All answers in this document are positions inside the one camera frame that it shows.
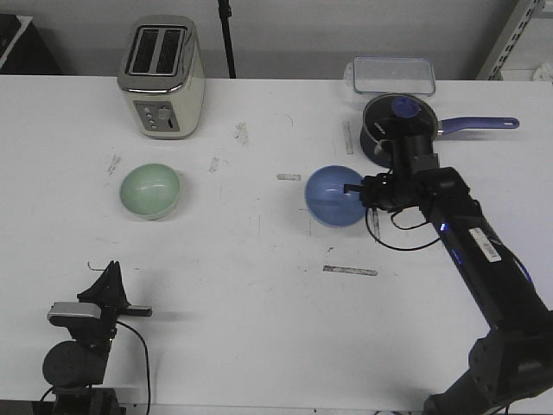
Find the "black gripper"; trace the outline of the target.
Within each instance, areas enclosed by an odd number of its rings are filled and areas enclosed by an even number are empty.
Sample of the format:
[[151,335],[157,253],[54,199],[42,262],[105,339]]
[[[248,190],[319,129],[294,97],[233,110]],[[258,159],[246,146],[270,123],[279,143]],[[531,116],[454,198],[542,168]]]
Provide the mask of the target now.
[[80,329],[111,329],[123,317],[152,317],[150,306],[132,305],[126,296],[118,261],[111,261],[96,280],[93,287],[77,295],[79,304],[93,304],[93,312],[79,317]]
[[343,193],[359,193],[366,208],[377,208],[394,213],[416,206],[416,197],[410,191],[407,182],[400,181],[394,174],[379,173],[365,176],[361,185],[345,183]]

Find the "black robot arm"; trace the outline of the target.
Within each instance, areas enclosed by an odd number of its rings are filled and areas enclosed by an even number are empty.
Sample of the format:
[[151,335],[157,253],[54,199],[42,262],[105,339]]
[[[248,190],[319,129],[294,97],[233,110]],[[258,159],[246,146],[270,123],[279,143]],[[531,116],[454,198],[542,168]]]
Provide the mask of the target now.
[[467,371],[425,414],[494,414],[552,387],[552,313],[525,268],[499,239],[453,168],[442,168],[430,137],[396,137],[392,172],[347,184],[365,208],[417,207],[432,224],[489,326],[468,354]]
[[47,320],[68,330],[71,339],[52,347],[42,363],[42,374],[55,396],[50,414],[125,414],[114,389],[103,387],[111,345],[121,326],[143,345],[146,372],[146,413],[151,408],[149,350],[143,336],[122,316],[150,317],[152,309],[132,305],[126,296],[120,264],[111,261],[92,286],[75,302],[55,302]]

